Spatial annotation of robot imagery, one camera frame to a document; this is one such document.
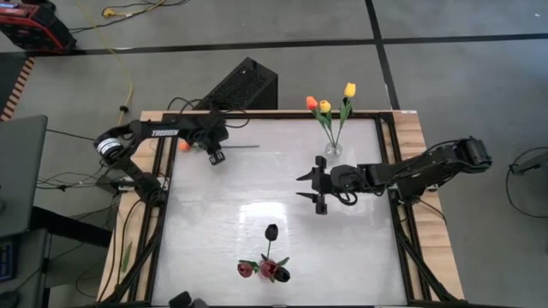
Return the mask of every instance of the table leg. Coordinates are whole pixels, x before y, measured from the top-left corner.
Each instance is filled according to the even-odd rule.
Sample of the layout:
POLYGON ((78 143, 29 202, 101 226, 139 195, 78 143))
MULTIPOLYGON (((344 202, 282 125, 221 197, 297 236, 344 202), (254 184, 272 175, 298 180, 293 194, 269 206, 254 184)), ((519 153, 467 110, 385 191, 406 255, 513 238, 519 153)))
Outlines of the table leg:
POLYGON ((109 230, 34 206, 31 229, 37 228, 46 228, 51 234, 105 248, 109 247, 112 236, 109 230))

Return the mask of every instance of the black speaker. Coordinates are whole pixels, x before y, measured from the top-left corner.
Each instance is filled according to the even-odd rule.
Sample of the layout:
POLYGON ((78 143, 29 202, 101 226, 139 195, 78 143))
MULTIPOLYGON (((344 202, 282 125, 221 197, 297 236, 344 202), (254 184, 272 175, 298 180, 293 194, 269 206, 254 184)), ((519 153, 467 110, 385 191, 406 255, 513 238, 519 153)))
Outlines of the black speaker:
POLYGON ((277 74, 247 57, 194 108, 277 110, 277 74))

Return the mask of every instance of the yellow tulip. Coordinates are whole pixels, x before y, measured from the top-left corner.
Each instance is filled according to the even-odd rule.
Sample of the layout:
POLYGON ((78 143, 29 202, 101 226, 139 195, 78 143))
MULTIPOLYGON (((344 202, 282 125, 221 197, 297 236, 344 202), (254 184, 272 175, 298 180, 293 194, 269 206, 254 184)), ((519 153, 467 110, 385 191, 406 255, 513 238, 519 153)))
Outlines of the yellow tulip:
POLYGON ((353 98, 356 95, 356 84, 348 83, 344 88, 344 96, 347 98, 353 98))
POLYGON ((331 110, 331 104, 329 104, 328 101, 326 101, 326 100, 319 101, 319 111, 321 111, 323 113, 327 113, 330 110, 331 110))

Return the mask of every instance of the black tulip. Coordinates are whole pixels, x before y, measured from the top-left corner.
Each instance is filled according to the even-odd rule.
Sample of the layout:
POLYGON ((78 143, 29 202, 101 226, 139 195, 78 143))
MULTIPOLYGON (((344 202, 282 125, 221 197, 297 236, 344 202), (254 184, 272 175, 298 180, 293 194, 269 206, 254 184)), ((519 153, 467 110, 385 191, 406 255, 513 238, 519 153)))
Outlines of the black tulip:
POLYGON ((284 267, 280 266, 276 269, 274 279, 280 282, 287 282, 289 281, 289 279, 291 279, 291 274, 284 267))
POLYGON ((265 237, 269 241, 277 239, 277 225, 275 223, 269 224, 268 227, 266 227, 265 237))

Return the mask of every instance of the orange tulip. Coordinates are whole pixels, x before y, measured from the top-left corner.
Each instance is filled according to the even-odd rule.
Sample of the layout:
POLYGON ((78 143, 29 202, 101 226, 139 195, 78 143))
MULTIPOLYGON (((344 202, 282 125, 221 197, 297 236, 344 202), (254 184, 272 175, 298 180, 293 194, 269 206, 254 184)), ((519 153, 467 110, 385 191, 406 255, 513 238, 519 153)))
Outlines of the orange tulip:
POLYGON ((316 98, 307 97, 307 109, 315 110, 316 108, 318 108, 318 102, 316 101, 316 98))
POLYGON ((190 151, 190 148, 192 146, 190 146, 187 141, 181 139, 181 140, 179 140, 178 147, 179 147, 179 151, 190 151))

